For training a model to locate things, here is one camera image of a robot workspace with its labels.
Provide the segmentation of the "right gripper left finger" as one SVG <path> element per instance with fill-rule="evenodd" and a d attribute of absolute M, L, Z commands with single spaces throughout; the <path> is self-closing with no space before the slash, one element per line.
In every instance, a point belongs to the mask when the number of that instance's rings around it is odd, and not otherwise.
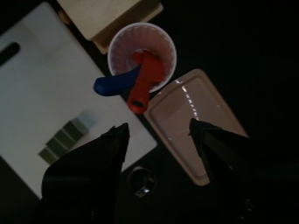
<path fill-rule="evenodd" d="M 128 140 L 124 123 L 48 167 L 32 224 L 113 224 Z"/>

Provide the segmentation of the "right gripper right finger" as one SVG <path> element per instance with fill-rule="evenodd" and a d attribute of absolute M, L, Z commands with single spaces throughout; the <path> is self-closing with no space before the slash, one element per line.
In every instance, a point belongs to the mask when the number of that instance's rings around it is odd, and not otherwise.
<path fill-rule="evenodd" d="M 299 159 L 196 119 L 189 132 L 219 196 L 220 224 L 299 224 Z"/>

